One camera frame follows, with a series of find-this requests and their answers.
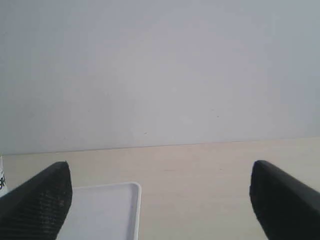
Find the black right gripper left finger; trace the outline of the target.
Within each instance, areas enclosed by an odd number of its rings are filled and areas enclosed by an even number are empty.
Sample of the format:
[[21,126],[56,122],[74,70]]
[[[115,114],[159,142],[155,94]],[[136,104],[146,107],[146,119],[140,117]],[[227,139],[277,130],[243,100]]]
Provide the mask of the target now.
[[0,238],[55,240],[72,198],[68,163],[53,163],[0,198]]

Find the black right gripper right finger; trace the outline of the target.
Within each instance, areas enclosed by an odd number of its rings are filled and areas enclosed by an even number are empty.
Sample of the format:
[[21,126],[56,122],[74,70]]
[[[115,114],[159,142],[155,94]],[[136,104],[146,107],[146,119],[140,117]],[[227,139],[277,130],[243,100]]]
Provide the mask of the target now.
[[320,193],[274,164],[254,162],[249,197],[269,240],[320,238]]

